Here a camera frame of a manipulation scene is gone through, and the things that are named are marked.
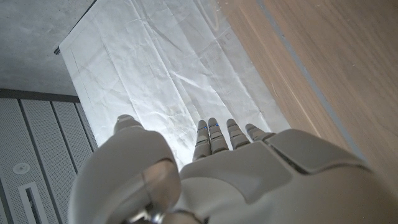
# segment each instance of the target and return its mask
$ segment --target white sheet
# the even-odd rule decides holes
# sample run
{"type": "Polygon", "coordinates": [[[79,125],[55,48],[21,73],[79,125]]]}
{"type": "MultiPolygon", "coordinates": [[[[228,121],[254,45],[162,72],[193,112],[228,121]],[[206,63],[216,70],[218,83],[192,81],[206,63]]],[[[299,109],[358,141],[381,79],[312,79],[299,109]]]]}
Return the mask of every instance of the white sheet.
{"type": "Polygon", "coordinates": [[[61,43],[98,145],[130,114],[163,134],[181,168],[200,119],[215,117],[228,144],[229,118],[289,128],[221,11],[198,1],[98,0],[61,43]]]}

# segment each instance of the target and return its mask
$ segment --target robotic hand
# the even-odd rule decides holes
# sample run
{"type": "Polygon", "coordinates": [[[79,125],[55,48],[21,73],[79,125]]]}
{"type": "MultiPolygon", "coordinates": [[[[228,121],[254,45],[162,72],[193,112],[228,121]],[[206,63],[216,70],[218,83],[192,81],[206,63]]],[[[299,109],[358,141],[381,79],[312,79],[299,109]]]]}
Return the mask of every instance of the robotic hand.
{"type": "Polygon", "coordinates": [[[69,223],[398,223],[398,199],[360,159],[311,134],[246,130],[227,147],[199,121],[193,162],[178,173],[157,132],[122,115],[72,188],[69,223]]]}

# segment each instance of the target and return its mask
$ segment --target wooden table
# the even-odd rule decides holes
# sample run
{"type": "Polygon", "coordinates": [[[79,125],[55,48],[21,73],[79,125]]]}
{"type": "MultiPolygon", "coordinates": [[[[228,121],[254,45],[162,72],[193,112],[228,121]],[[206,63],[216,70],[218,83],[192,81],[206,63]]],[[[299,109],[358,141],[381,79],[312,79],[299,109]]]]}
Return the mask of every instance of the wooden table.
{"type": "Polygon", "coordinates": [[[398,189],[398,3],[226,1],[218,3],[291,127],[360,150],[398,189]]]}

